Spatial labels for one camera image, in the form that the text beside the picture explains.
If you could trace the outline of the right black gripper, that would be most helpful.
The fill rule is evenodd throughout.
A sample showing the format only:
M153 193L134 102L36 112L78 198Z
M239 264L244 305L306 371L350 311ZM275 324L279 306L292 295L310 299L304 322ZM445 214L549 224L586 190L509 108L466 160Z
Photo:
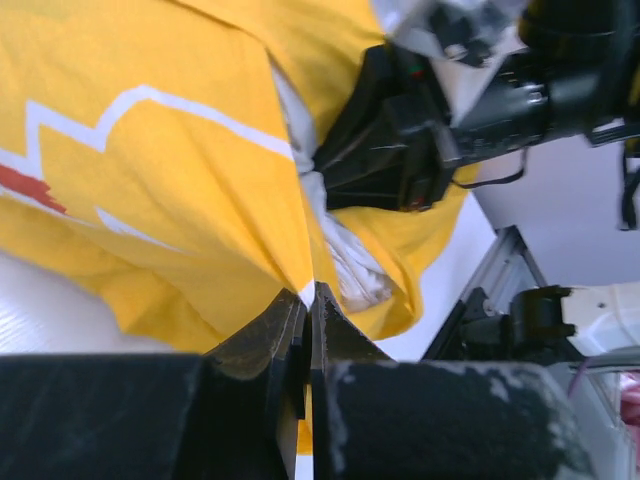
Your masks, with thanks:
M390 43L367 49L354 90L316 151L330 210L424 211L456 170L555 138L541 59L489 71L431 62Z

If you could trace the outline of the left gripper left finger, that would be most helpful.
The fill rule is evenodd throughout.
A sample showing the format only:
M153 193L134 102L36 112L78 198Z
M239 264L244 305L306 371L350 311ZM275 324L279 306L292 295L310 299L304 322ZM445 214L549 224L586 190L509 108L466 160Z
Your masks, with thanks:
M1 360L5 479L291 479L307 310L289 291L198 354Z

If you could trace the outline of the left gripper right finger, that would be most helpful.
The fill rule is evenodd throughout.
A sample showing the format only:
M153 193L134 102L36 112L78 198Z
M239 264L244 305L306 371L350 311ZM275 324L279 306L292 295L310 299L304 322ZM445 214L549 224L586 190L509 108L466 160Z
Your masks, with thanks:
M550 372L513 362L398 362L318 284L310 313L318 479L591 479Z

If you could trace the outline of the white pillow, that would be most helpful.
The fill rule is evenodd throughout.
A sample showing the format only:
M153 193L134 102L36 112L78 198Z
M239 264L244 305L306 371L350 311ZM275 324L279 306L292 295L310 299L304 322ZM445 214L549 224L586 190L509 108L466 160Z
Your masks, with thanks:
M356 234L328 211L324 177L314 170L312 160L317 147L313 118L281 69L273 64L271 73L298 178L328 245L342 304L349 313L368 310L391 297L391 279Z

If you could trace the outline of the yellow printed pillowcase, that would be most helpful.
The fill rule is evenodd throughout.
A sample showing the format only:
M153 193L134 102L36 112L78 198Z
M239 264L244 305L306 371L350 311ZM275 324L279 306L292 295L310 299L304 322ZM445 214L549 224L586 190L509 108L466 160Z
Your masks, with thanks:
M375 340L415 325L465 190L423 213L330 212L392 282L388 300L347 312L271 73L309 109L318 147L382 39L367 1L3 2L1 250L110 314L12 272L2 350L203 353L282 289L309 303L316 282Z

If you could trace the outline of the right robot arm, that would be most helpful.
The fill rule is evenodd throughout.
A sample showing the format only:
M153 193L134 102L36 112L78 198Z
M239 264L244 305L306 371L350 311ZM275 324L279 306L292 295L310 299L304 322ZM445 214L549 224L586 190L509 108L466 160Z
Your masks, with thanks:
M635 1L377 1L385 39L314 157L329 209L424 211L462 168L580 135L621 143L638 226Z

